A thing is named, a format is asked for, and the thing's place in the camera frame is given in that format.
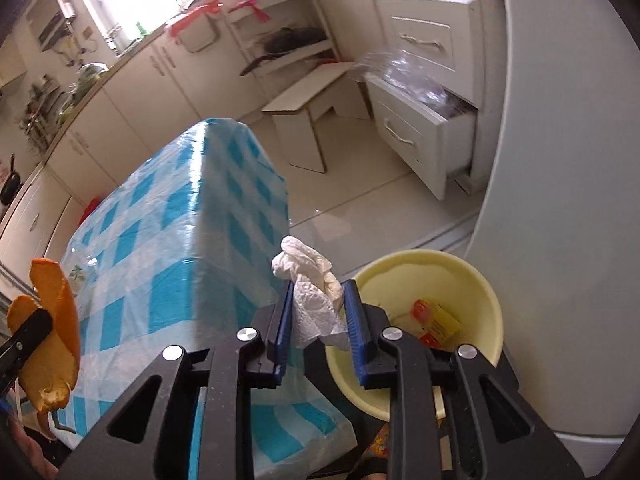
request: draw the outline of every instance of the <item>stool leg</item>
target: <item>stool leg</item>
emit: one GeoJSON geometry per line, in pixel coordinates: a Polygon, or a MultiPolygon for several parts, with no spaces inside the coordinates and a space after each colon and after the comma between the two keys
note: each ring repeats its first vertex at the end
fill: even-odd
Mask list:
{"type": "Polygon", "coordinates": [[[335,84],[334,110],[340,117],[370,119],[358,83],[348,77],[343,77],[335,84]]]}
{"type": "Polygon", "coordinates": [[[274,115],[278,137],[287,162],[305,170],[324,173],[324,160],[306,108],[296,115],[274,115]]]}

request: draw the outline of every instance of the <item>metal screw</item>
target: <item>metal screw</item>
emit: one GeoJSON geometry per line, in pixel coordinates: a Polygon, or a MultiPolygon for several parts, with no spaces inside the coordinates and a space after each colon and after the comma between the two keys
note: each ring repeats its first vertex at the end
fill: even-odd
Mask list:
{"type": "Polygon", "coordinates": [[[251,341],[251,339],[255,339],[256,337],[258,337],[258,331],[255,328],[247,326],[238,330],[236,337],[240,341],[251,341]]]}
{"type": "Polygon", "coordinates": [[[395,326],[388,326],[382,331],[382,337],[389,341],[397,341],[402,337],[402,330],[395,326]]]}
{"type": "Polygon", "coordinates": [[[167,361],[175,361],[182,356],[182,348],[178,345],[171,345],[162,350],[162,357],[167,361]]]}
{"type": "Polygon", "coordinates": [[[460,345],[458,355],[465,359],[473,359],[478,355],[478,349],[473,345],[460,345]]]}

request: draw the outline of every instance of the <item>tiled floor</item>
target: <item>tiled floor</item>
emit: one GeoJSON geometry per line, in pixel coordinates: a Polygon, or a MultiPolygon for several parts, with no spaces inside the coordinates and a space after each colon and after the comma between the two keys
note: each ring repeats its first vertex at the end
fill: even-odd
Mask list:
{"type": "Polygon", "coordinates": [[[326,174],[287,164],[271,118],[251,128],[287,181],[291,235],[331,260],[338,278],[393,251],[433,247],[444,233],[447,247],[463,251],[457,240],[472,229],[483,195],[469,197],[451,181],[439,202],[372,121],[330,112],[316,123],[326,174]]]}

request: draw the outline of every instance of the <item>white bench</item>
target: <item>white bench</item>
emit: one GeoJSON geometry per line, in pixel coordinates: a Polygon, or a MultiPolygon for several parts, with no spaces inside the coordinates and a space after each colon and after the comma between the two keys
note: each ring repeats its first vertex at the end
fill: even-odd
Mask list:
{"type": "Polygon", "coordinates": [[[325,172],[314,121],[330,108],[340,117],[370,118],[358,84],[345,76],[352,65],[321,65],[262,109],[273,117],[285,158],[292,166],[325,172]]]}

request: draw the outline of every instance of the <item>cabinet handle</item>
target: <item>cabinet handle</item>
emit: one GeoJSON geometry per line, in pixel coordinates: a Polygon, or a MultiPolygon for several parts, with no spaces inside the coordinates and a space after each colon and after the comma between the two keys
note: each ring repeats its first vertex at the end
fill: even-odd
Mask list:
{"type": "Polygon", "coordinates": [[[33,231],[36,228],[36,225],[38,224],[38,219],[40,218],[40,213],[38,213],[36,215],[36,218],[33,219],[33,222],[31,222],[31,227],[29,228],[29,232],[33,231]]]}
{"type": "Polygon", "coordinates": [[[78,141],[78,144],[80,144],[80,146],[82,146],[84,149],[88,150],[89,149],[89,143],[86,142],[86,140],[80,134],[80,132],[72,131],[72,133],[73,133],[74,137],[76,138],[76,140],[78,141]]]}
{"type": "Polygon", "coordinates": [[[405,144],[408,144],[410,146],[415,146],[415,142],[413,142],[412,140],[409,139],[403,139],[402,137],[400,137],[398,134],[395,133],[395,131],[393,131],[393,129],[391,128],[391,126],[389,126],[389,119],[385,119],[383,121],[383,124],[385,125],[385,128],[389,131],[389,133],[392,135],[392,137],[395,140],[399,140],[400,142],[404,142],[405,144]]]}
{"type": "Polygon", "coordinates": [[[169,64],[171,65],[171,68],[175,68],[174,60],[171,59],[171,56],[169,56],[169,53],[166,51],[165,47],[161,46],[160,50],[162,50],[162,53],[164,54],[164,58],[169,62],[169,64]]]}
{"type": "Polygon", "coordinates": [[[414,45],[423,45],[423,46],[434,46],[438,50],[444,50],[444,47],[439,41],[425,41],[419,40],[418,38],[414,38],[413,36],[409,36],[407,34],[400,33],[400,38],[405,40],[407,43],[411,43],[414,45]]]}
{"type": "Polygon", "coordinates": [[[80,148],[73,139],[69,139],[69,145],[78,155],[84,155],[82,148],[80,148]]]}
{"type": "Polygon", "coordinates": [[[164,71],[162,70],[162,67],[160,66],[160,64],[156,61],[156,58],[153,56],[149,56],[149,57],[151,58],[151,64],[154,66],[156,70],[158,70],[160,75],[164,77],[164,71]]]}

